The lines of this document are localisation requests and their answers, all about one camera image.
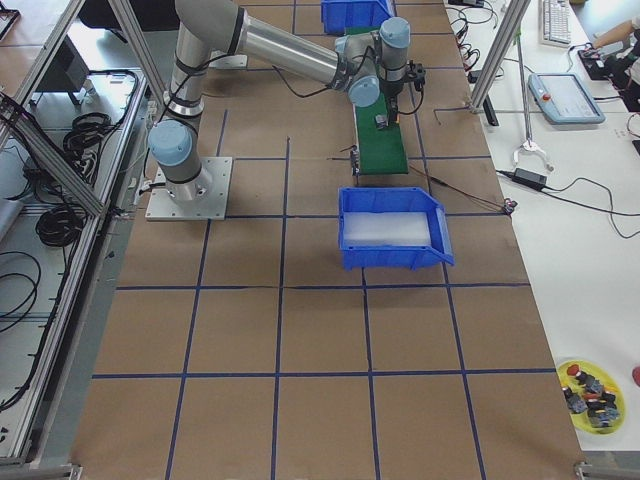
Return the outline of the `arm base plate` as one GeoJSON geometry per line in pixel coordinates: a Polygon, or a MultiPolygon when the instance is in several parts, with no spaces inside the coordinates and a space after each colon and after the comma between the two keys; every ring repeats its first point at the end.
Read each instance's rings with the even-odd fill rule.
{"type": "Polygon", "coordinates": [[[165,186],[154,188],[146,209],[149,221],[224,220],[232,176],[231,157],[201,157],[201,172],[189,183],[166,180],[158,167],[155,182],[165,186]]]}
{"type": "Polygon", "coordinates": [[[215,70],[244,70],[248,65],[248,57],[244,54],[229,55],[219,50],[213,50],[208,67],[215,70]]]}

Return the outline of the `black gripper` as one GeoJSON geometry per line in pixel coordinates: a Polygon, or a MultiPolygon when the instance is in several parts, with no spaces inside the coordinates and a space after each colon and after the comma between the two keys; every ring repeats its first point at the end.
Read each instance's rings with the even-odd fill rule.
{"type": "Polygon", "coordinates": [[[421,63],[409,60],[407,64],[391,70],[382,69],[382,93],[387,105],[388,124],[392,125],[398,120],[397,97],[402,92],[405,84],[412,84],[414,90],[424,97],[426,83],[426,69],[421,63]]]}

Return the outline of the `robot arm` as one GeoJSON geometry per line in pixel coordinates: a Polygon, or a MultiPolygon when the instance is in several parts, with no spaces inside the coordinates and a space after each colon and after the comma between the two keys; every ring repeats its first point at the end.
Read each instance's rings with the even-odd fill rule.
{"type": "Polygon", "coordinates": [[[202,157],[197,150],[203,80],[217,60],[257,57],[278,72],[346,93],[356,107],[384,99],[388,125],[402,114],[398,96],[405,85],[424,90],[425,69],[408,57],[411,30],[401,17],[370,32],[342,36],[327,49],[250,16],[232,1],[179,1],[176,12],[180,27],[172,80],[147,140],[158,164],[158,178],[148,187],[150,220],[225,217],[232,160],[202,157]]]}

